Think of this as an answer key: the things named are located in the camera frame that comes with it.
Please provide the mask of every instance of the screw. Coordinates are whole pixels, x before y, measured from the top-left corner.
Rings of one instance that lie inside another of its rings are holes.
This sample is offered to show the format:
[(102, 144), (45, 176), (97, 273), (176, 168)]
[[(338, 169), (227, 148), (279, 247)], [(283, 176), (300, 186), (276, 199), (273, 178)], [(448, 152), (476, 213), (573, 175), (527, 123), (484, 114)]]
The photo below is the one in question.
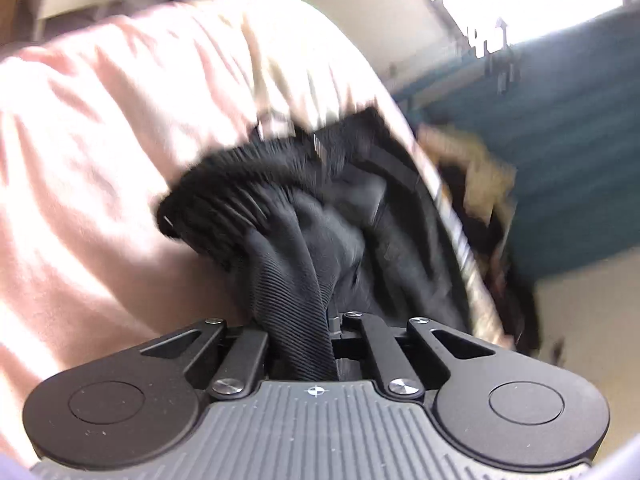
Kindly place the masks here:
[(244, 383), (234, 378), (218, 379), (213, 381), (211, 389), (220, 395), (239, 394), (244, 390)]
[(389, 383), (389, 389), (397, 395), (413, 395), (420, 391), (418, 383), (411, 379), (394, 379)]

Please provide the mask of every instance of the triangular cutout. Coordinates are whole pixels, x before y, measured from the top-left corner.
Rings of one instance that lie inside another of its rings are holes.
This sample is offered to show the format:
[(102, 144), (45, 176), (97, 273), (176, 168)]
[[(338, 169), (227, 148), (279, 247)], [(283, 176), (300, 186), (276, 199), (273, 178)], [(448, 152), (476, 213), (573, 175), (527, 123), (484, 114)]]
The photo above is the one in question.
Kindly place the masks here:
[(201, 333), (200, 330), (189, 330), (167, 341), (161, 341), (149, 348), (145, 348), (140, 353), (149, 357), (175, 359), (180, 357), (180, 355), (199, 338)]
[(474, 359), (476, 357), (485, 357), (494, 355), (493, 350), (489, 350), (484, 346), (477, 345), (466, 339), (447, 332), (446, 330), (433, 330), (431, 332), (438, 341), (440, 341), (453, 357), (457, 359)]

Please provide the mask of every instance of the pink bedsheet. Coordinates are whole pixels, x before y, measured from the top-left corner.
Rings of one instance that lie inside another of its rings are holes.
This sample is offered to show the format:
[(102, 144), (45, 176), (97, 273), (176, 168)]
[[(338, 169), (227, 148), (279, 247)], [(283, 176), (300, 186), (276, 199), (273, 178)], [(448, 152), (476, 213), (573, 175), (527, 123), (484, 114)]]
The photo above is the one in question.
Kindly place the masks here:
[[(262, 111), (317, 128), (367, 104), (437, 189), (365, 59), (297, 0), (169, 4), (2, 62), (0, 452), (36, 459), (20, 413), (41, 380), (207, 316), (242, 322), (214, 264), (156, 229), (168, 183)], [(474, 331), (498, 340), (468, 288)]]

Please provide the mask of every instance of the white crosshair mark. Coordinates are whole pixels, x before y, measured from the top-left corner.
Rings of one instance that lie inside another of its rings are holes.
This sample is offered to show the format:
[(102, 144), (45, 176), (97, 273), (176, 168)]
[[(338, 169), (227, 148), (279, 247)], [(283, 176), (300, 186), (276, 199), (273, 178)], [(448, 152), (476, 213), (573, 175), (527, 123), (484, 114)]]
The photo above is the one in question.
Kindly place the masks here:
[(329, 390), (325, 390), (322, 386), (312, 386), (306, 392), (317, 399), (319, 396), (328, 391)]

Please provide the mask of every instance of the ribbed black fabric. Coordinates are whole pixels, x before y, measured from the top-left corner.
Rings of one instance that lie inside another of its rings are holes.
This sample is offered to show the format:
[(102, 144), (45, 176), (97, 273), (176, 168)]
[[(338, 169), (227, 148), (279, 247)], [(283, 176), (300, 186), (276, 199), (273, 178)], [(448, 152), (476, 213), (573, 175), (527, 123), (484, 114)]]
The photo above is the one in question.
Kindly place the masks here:
[(406, 151), (373, 108), (313, 135), (204, 158), (158, 208), (167, 236), (221, 263), (301, 380), (335, 380), (326, 311), (467, 330), (449, 239)]

